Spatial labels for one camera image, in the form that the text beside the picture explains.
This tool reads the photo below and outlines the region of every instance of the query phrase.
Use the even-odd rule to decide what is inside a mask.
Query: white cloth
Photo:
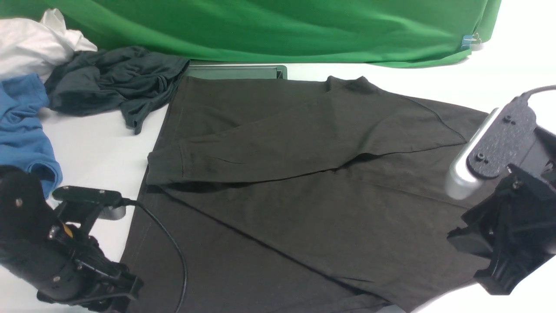
[[[58,9],[46,10],[40,22],[0,19],[0,34],[0,80],[37,73],[44,82],[75,51],[97,51],[80,31],[66,29]]]

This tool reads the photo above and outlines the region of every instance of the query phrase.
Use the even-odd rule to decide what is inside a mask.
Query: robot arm
[[[489,198],[464,213],[468,227],[448,234],[458,251],[490,259],[475,279],[493,295],[510,294],[556,253],[556,136],[537,125],[527,103],[552,89],[526,92],[495,109],[446,176],[446,193],[454,199],[503,177]]]

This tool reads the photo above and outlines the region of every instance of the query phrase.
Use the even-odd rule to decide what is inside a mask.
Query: folded shirt
[[[62,181],[62,170],[37,117],[47,105],[37,74],[0,81],[0,164],[37,175],[45,198]]]
[[[86,116],[119,108],[139,134],[147,115],[172,98],[188,65],[186,58],[135,46],[86,51],[56,67],[44,85],[52,110]]]

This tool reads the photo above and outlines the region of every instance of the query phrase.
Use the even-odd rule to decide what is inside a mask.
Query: blue clip
[[[471,49],[473,45],[480,45],[482,43],[479,33],[474,33],[473,35],[465,35],[461,40],[461,49]]]

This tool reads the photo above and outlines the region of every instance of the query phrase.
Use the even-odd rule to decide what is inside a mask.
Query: white table
[[[324,81],[328,76],[365,76],[378,87],[404,95],[434,99],[490,112],[523,91],[556,84],[553,17],[548,0],[508,0],[502,4],[493,39],[460,64],[427,69],[390,69],[367,64],[286,64],[288,79]],[[531,107],[538,123],[556,133],[556,92],[534,95]],[[167,107],[151,113],[134,136],[119,111],[71,118],[41,112],[44,131],[62,166],[63,184],[119,190],[137,197]],[[122,256],[133,211],[120,221],[98,221],[92,234],[108,258]],[[73,313],[80,308],[49,305],[35,299],[36,290],[0,268],[0,312]],[[523,280],[510,296],[490,296],[474,285],[450,292],[417,311],[421,313],[554,312],[556,260]],[[395,307],[386,312],[400,312]]]

